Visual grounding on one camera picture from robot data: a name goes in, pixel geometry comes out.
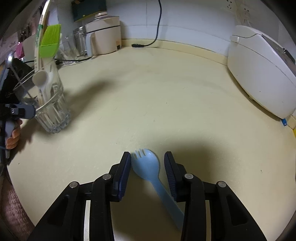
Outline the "left hand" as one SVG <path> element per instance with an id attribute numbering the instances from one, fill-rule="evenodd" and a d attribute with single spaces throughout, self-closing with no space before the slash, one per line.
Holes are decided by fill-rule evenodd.
<path id="1" fill-rule="evenodd" d="M 15 122 L 15 127 L 11 133 L 11 136 L 6 141 L 6 149 L 7 150 L 12 150 L 18 145 L 18 142 L 19 142 L 20 136 L 21 136 L 21 124 L 22 123 L 23 123 L 22 120 L 17 120 Z"/>

